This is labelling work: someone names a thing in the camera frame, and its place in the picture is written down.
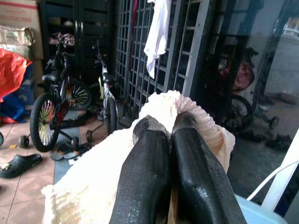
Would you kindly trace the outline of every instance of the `metal gate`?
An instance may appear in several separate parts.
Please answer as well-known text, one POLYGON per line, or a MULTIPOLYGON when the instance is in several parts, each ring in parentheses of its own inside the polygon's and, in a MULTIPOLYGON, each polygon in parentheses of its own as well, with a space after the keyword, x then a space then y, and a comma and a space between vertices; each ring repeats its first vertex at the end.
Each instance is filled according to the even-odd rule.
POLYGON ((121 80, 121 94, 129 102, 133 113, 139 112, 154 92, 177 90, 189 96, 209 0, 172 1, 167 49, 156 60, 155 79, 146 70, 147 57, 143 51, 154 4, 139 0, 134 30, 134 0, 121 0, 118 5, 115 71, 121 80))

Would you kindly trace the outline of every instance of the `bicycle wheel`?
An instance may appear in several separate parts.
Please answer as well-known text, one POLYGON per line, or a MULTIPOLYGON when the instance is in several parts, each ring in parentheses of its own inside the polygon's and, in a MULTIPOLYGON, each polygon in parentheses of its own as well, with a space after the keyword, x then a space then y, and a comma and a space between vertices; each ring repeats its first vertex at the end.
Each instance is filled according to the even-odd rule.
POLYGON ((48 152, 56 144, 58 130, 50 129, 55 107, 55 98, 49 93, 39 96, 33 104, 30 115, 30 135, 34 146, 40 152, 48 152))
POLYGON ((72 77, 65 94, 69 101, 69 110, 71 111, 85 110, 92 102, 92 94, 88 86, 72 77))
POLYGON ((231 108, 220 118, 220 125, 230 132, 240 132, 251 124, 252 119, 250 103, 244 97, 233 95, 231 108))
POLYGON ((116 105, 112 97, 109 97, 107 100, 105 115, 107 118, 107 131, 108 135, 110 135, 117 129, 116 105))

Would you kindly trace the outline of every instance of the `white cloth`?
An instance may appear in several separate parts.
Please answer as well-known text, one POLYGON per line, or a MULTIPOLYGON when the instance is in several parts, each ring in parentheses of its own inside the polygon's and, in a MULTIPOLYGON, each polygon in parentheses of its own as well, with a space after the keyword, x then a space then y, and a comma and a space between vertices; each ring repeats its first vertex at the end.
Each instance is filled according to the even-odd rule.
POLYGON ((165 54, 167 46, 171 0, 148 0, 148 3, 151 2, 155 3, 154 16, 144 53, 148 57, 146 68, 149 75, 155 78, 156 59, 159 58, 159 55, 165 54))
POLYGON ((76 161, 58 183, 42 190, 46 197, 44 223, 109 223, 121 167, 134 146, 132 134, 135 125, 150 115, 165 126, 170 136, 175 119, 182 112, 194 115, 201 136, 227 172, 235 137, 179 92, 154 93, 130 128, 109 135, 76 161))

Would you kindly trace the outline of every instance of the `red tarp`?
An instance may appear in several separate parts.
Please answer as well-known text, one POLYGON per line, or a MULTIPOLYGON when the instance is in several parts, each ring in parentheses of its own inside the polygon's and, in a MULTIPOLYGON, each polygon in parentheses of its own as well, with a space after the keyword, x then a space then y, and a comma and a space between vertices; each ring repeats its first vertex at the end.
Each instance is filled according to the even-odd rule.
POLYGON ((21 55, 0 49, 0 102, 3 102, 2 97, 20 87, 25 70, 31 63, 21 55))

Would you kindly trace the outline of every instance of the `wall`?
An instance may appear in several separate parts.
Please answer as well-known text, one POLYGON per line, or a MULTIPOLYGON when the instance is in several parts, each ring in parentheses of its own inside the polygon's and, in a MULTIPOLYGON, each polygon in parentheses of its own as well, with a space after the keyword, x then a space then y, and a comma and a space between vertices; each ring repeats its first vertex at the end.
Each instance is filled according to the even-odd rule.
POLYGON ((267 81, 266 93, 299 90, 299 38, 282 35, 267 81))

